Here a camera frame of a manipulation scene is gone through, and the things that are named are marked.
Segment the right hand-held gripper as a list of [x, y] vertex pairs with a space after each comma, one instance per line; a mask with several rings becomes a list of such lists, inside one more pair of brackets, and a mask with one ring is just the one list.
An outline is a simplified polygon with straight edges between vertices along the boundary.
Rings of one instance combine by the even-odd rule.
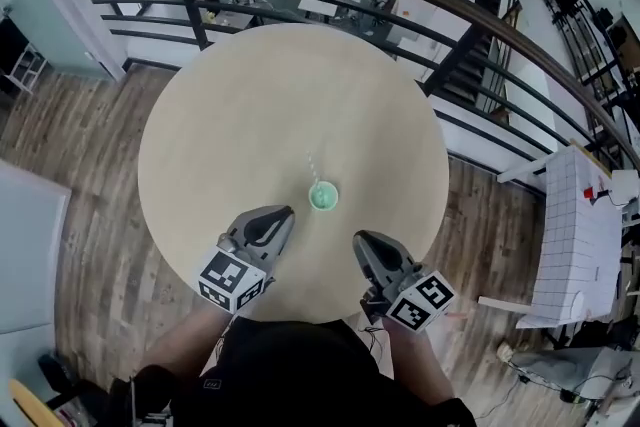
[[[414, 265], [408, 250], [390, 236], [357, 231], [352, 246], [365, 278], [373, 285], [360, 301], [369, 319], [386, 318], [417, 333], [456, 298], [439, 271]], [[387, 278], [396, 279], [388, 284]]]

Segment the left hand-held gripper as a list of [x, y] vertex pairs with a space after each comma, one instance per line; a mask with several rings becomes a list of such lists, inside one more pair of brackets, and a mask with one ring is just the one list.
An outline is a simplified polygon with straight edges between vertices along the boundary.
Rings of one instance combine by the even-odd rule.
[[198, 270], [198, 293], [222, 310], [236, 314], [256, 300], [273, 281], [276, 260], [294, 227], [288, 205], [263, 206], [240, 214], [227, 230], [236, 243], [219, 242]]

